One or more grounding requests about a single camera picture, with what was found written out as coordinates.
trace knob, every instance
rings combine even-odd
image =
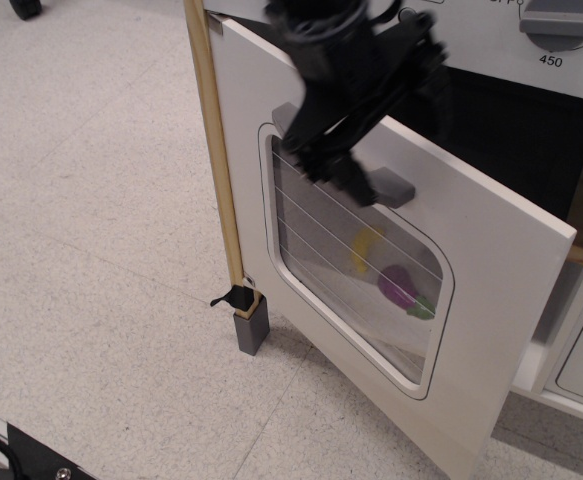
[[[520,31],[550,52],[571,50],[583,43],[583,0],[529,0]]]

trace black tape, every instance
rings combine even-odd
[[[248,287],[234,285],[224,297],[213,300],[211,306],[215,307],[218,303],[223,301],[227,302],[237,310],[247,312],[253,305],[253,302],[255,302],[255,294],[253,293],[253,290]]]

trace white oven door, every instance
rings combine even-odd
[[[210,34],[245,271],[435,463],[468,478],[575,231],[390,118],[354,154],[412,185],[412,200],[359,208],[309,184],[273,123],[302,102],[290,61],[233,20]]]

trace screw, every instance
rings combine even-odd
[[[61,468],[55,474],[55,480],[71,480],[71,470],[68,468]]]

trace floor tile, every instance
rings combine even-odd
[[[35,165],[0,214],[196,298],[222,295],[228,272],[187,46]]]
[[[510,394],[498,426],[583,462],[583,420]]]
[[[308,350],[0,220],[0,417],[101,478],[232,478]]]
[[[54,2],[31,22],[0,6],[0,198],[185,38],[182,5],[164,2],[171,16],[120,2]]]
[[[237,476],[427,479],[442,472],[312,349]]]
[[[476,469],[484,480],[583,480],[583,462],[496,427]]]

